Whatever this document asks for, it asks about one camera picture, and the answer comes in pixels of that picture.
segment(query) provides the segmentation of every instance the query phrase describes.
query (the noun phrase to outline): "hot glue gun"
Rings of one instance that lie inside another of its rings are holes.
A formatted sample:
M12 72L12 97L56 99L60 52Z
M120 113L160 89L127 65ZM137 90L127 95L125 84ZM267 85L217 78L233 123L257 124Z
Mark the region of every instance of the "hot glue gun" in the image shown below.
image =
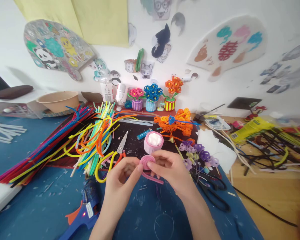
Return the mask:
M96 185L95 180L87 180L82 193L83 199L81 200L81 205L76 211L66 215L70 226L59 240L70 239L73 233L83 224L85 224L88 229L94 226L99 217L99 212L97 212L99 198Z

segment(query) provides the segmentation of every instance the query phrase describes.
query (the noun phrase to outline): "fingernail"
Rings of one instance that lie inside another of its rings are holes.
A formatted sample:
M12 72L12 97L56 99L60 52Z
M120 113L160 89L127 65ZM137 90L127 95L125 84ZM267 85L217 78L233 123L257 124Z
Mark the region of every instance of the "fingernail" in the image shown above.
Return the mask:
M138 170L139 172L142 172L142 171L143 171L143 165L142 165L142 164L139 164L139 165L137 166L137 170Z
M151 168L153 166L153 162L147 162L147 166Z

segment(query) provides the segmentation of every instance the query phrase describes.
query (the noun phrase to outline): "glue bottle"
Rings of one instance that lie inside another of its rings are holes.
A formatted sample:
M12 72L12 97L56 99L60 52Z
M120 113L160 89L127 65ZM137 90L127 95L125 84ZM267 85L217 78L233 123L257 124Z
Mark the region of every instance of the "glue bottle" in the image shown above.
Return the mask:
M101 94L102 94L102 100L104 102L114 102L114 97L113 97L113 88L112 88L112 82L110 75L105 75L99 80L100 82L100 87L101 87Z

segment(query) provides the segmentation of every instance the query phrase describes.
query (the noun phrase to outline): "striped flower pot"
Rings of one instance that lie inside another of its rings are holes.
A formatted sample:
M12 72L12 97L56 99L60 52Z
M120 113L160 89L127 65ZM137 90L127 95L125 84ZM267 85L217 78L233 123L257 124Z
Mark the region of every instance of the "striped flower pot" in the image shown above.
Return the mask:
M146 102L146 110L147 112L154 112L157 109L157 102Z
M164 110L166 110L167 112L170 112L170 111L174 110L176 99L175 98L173 98L173 99L174 100L171 100L169 98L164 99Z
M139 99L138 101L132 99L132 109L133 110L141 111L142 107L143 107L142 99Z

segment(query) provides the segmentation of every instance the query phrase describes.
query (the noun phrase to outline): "hand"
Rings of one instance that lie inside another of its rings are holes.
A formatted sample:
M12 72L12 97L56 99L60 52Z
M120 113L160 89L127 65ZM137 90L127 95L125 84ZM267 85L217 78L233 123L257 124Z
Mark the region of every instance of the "hand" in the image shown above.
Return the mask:
M100 214L106 214L112 221L120 219L143 171L143 166L139 163L140 160L136 157L125 157L107 174Z
M151 169L152 177L157 174L158 178L161 176L166 179L179 197L187 196L191 191L197 191L179 154L159 150L151 155L156 159L156 163L148 162L147 164Z

